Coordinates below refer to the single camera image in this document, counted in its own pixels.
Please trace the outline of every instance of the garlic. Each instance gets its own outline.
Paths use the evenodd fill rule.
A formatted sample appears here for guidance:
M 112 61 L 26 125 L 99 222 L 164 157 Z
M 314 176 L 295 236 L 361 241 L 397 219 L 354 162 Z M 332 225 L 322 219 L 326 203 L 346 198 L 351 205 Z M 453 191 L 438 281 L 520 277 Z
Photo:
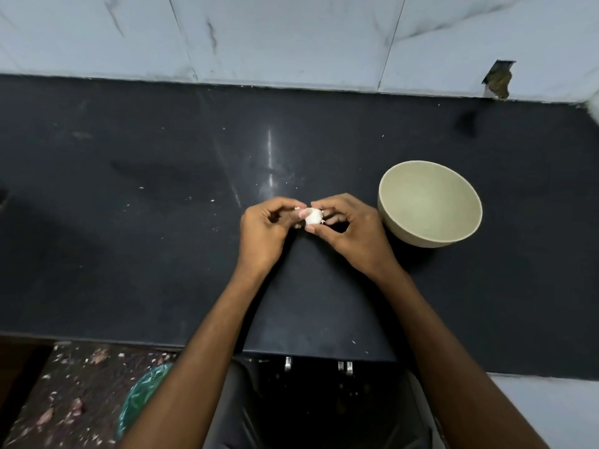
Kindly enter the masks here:
M 310 214 L 308 215 L 308 217 L 306 217 L 305 220 L 305 224 L 306 225 L 312 225 L 312 224 L 324 224 L 325 221 L 322 219 L 322 211 L 320 211 L 317 208 L 309 208 Z

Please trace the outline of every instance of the bowl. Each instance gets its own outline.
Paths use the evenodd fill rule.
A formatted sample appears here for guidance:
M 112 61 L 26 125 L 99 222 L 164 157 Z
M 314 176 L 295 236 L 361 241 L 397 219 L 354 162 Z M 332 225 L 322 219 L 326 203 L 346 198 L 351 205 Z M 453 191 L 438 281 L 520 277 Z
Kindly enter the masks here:
M 424 160 L 402 162 L 385 172 L 378 185 L 378 210 L 401 241 L 429 248 L 468 238 L 483 217 L 480 198 L 468 181 Z

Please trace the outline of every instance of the plastic bag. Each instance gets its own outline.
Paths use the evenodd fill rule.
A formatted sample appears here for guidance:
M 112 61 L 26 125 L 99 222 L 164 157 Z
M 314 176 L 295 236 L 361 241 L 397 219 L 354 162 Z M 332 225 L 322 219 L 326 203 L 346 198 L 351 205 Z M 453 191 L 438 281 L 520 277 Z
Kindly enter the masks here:
M 166 378 L 168 371 L 173 366 L 172 362 L 154 367 L 131 388 L 127 398 L 124 400 L 123 408 L 120 410 L 119 421 L 116 429 L 116 439 L 121 439 L 127 429 L 141 414 L 150 397 L 154 394 L 162 380 Z

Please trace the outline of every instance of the person's right hand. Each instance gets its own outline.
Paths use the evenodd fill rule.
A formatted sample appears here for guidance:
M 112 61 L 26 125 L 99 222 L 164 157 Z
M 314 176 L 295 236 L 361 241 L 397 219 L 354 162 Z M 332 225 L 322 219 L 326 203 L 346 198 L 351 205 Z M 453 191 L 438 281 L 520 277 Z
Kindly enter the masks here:
M 326 225 L 305 226 L 307 232 L 317 234 L 343 255 L 358 271 L 377 281 L 398 263 L 389 245 L 378 211 L 353 195 L 342 194 L 312 202 L 313 208 L 322 210 Z M 334 231 L 330 225 L 349 222 L 344 233 Z

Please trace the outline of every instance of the person's left arm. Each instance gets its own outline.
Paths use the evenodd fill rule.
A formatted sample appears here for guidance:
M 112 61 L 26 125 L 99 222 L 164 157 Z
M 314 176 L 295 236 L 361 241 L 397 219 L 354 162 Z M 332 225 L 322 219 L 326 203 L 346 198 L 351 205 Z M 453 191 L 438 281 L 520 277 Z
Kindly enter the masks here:
M 120 449 L 202 447 L 246 311 L 283 251 L 289 229 L 305 218 L 306 205 L 277 197 L 241 217 L 239 258 L 214 307 L 169 375 L 127 431 Z

